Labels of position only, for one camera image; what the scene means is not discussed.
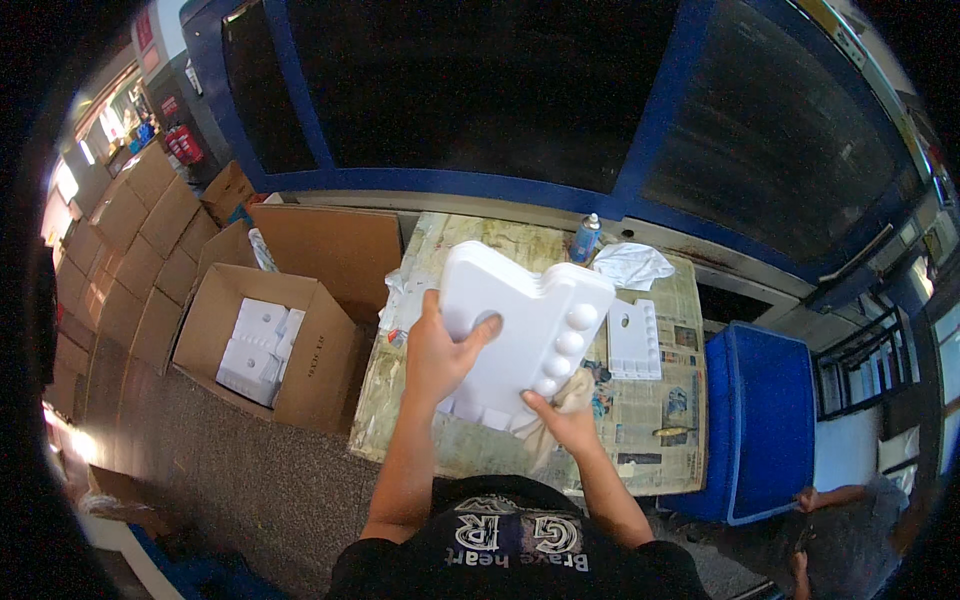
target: red fire extinguisher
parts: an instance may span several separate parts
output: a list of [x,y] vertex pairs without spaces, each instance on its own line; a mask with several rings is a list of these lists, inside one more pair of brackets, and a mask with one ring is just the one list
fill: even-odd
[[182,164],[193,164],[204,157],[204,151],[201,150],[200,144],[197,143],[197,139],[190,132],[190,128],[185,125],[171,128],[163,139]]

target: blue spray can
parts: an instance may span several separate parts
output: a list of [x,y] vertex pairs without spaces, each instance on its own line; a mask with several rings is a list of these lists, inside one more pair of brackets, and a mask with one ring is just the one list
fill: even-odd
[[597,213],[591,212],[580,222],[577,234],[573,236],[573,243],[570,244],[570,260],[586,262],[599,238],[600,219],[597,217]]

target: newspaper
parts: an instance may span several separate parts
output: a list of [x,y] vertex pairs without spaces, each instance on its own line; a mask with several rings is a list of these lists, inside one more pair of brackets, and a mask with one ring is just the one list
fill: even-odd
[[[571,233],[495,219],[423,213],[385,310],[350,434],[350,452],[382,462],[393,433],[403,391],[405,346],[392,345],[409,326],[412,305],[425,285],[440,280],[449,249],[479,240],[526,269],[541,273],[564,260]],[[584,366],[594,372],[592,409],[597,433],[617,472],[634,495],[692,492],[703,487],[706,467],[707,386],[703,319],[693,265],[664,255],[676,268],[650,292],[617,290],[629,303],[654,302],[663,377],[659,381],[610,380],[607,329],[601,326]],[[531,472],[533,459],[510,433],[437,413],[433,422],[437,474],[522,474],[568,495],[582,495],[580,474],[562,448],[546,467]]]

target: paint palette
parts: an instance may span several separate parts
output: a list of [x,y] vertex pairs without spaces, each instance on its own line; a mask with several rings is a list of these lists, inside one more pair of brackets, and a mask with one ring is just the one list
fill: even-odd
[[660,379],[660,336],[651,300],[614,299],[607,318],[607,356],[614,379]]
[[503,329],[438,410],[493,429],[516,431],[537,415],[520,392],[550,398],[583,361],[614,300],[609,279],[571,263],[530,273],[480,242],[450,251],[441,278],[440,308],[454,341],[492,314]]

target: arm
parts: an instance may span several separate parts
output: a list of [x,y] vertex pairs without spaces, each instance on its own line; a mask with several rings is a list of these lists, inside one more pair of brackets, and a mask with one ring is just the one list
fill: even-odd
[[466,340],[454,344],[444,329],[438,302],[437,290],[427,290],[420,320],[410,328],[406,389],[361,540],[384,538],[404,543],[423,526],[433,490],[433,414],[503,325],[500,316],[493,315]]
[[646,515],[627,492],[597,438],[592,411],[558,413],[536,392],[524,392],[523,399],[577,462],[590,518],[620,545],[636,548],[653,541]]
[[804,488],[795,497],[801,513],[812,513],[827,506],[841,506],[862,500],[867,496],[866,486],[843,486],[830,492],[817,492],[814,487]]
[[794,600],[810,600],[810,578],[806,576],[806,553],[797,552],[791,557],[793,576],[797,586],[793,592]]

